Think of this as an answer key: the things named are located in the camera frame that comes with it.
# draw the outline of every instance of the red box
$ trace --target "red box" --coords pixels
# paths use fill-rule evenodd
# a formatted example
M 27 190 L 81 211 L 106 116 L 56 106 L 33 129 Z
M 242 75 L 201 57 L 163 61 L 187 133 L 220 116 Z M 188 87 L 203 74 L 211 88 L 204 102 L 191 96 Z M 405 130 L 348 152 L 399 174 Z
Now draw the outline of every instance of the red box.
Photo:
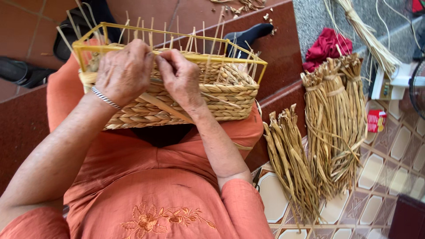
M 369 110 L 368 131 L 377 133 L 384 129 L 387 114 L 383 110 Z

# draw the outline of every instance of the wrinkled hand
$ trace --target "wrinkled hand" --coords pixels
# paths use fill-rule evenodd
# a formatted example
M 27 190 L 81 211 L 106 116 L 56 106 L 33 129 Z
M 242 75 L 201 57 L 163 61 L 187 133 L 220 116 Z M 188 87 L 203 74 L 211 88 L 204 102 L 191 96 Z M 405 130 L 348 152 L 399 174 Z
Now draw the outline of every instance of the wrinkled hand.
M 110 51 L 101 59 L 96 88 L 124 107 L 148 89 L 152 66 L 148 45 L 134 39 L 123 50 Z
M 205 105 L 199 90 L 199 68 L 195 63 L 176 49 L 162 52 L 155 60 L 165 88 L 187 113 Z

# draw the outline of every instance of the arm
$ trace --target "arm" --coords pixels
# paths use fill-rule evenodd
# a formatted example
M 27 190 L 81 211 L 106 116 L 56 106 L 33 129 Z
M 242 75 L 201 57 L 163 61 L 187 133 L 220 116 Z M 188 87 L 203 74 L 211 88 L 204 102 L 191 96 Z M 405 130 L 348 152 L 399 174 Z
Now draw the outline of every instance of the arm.
M 220 190 L 227 181 L 235 178 L 252 184 L 251 173 L 239 150 L 201 97 L 198 66 L 187 61 L 177 50 L 161 53 L 156 57 L 156 63 L 165 88 L 195 122 Z
M 153 54 L 140 40 L 109 52 L 99 66 L 97 89 L 124 106 L 149 86 Z M 116 113 L 93 93 L 87 93 L 68 117 L 27 157 L 0 198 L 0 230 L 25 212 L 41 207 L 63 208 L 91 142 Z

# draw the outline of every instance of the floral embroidery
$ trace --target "floral embroidery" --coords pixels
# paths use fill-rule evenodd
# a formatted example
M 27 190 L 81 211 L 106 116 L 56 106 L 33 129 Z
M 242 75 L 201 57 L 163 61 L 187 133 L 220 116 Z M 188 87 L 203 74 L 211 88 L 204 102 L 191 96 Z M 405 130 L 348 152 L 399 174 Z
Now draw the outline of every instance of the floral embroidery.
M 152 204 L 149 208 L 149 211 L 144 214 L 146 208 L 146 201 L 141 203 L 139 206 L 134 206 L 133 209 L 133 220 L 128 222 L 120 223 L 120 225 L 126 230 L 130 230 L 131 234 L 125 239 L 130 239 L 131 235 L 135 233 L 134 238 L 141 239 L 146 233 L 154 232 L 167 233 L 167 227 L 161 226 L 158 223 L 158 219 L 166 218 L 168 222 L 181 224 L 184 226 L 191 225 L 196 220 L 199 220 L 200 223 L 205 222 L 210 228 L 216 229 L 214 223 L 203 219 L 199 216 L 202 212 L 199 208 L 192 211 L 192 209 L 174 207 L 164 210 L 161 208 L 158 215 L 156 214 L 156 206 Z

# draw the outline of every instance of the basket frame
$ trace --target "basket frame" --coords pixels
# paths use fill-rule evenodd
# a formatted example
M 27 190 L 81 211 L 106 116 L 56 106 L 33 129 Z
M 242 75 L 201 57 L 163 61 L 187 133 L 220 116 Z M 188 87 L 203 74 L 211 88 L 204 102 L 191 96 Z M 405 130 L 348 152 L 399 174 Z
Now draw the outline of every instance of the basket frame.
M 155 30 L 155 29 L 149 29 L 149 28 L 142 28 L 142 27 L 135 27 L 135 26 L 125 26 L 120 24 L 114 24 L 114 23 L 106 23 L 101 22 L 97 26 L 93 27 L 89 32 L 87 32 L 84 36 L 82 36 L 79 40 L 72 43 L 72 48 L 74 49 L 76 56 L 78 58 L 79 65 L 81 67 L 82 72 L 86 72 L 86 66 L 83 64 L 83 53 L 82 51 L 94 51 L 99 53 L 105 53 L 108 51 L 117 51 L 122 50 L 124 47 L 122 46 L 108 46 L 108 45 L 99 45 L 99 46 L 88 46 L 84 44 L 86 40 L 89 39 L 89 37 L 94 34 L 96 31 L 98 31 L 102 27 L 104 32 L 104 42 L 108 42 L 108 31 L 107 27 L 115 27 L 115 28 L 121 28 L 121 29 L 128 29 L 128 30 L 136 30 L 136 31 L 147 31 L 147 32 L 155 32 L 155 33 L 162 33 L 162 34 L 170 34 L 170 35 L 177 35 L 180 37 L 193 37 L 197 39 L 204 39 L 204 40 L 212 40 L 213 45 L 215 42 L 221 42 L 225 43 L 224 47 L 224 53 L 226 53 L 227 46 L 230 44 L 234 48 L 241 50 L 245 53 L 247 53 L 252 59 L 239 59 L 239 58 L 231 58 L 231 57 L 223 57 L 220 56 L 212 56 L 212 55 L 206 55 L 206 54 L 184 54 L 184 57 L 191 61 L 191 62 L 207 62 L 207 63 L 249 63 L 249 64 L 259 64 L 263 65 L 263 69 L 261 70 L 260 76 L 258 78 L 257 84 L 260 84 L 261 80 L 263 79 L 264 72 L 266 71 L 267 62 L 253 54 L 252 52 L 249 52 L 248 50 L 234 44 L 229 39 L 219 39 L 214 37 L 204 37 L 204 36 L 198 36 L 198 35 L 190 35 L 190 34 L 182 34 L 182 33 L 174 33 L 174 32 L 168 32 L 168 31 L 161 31 L 161 30 Z M 151 46 L 152 52 L 155 55 L 158 55 L 161 53 L 161 51 L 156 51 L 153 49 L 153 46 Z

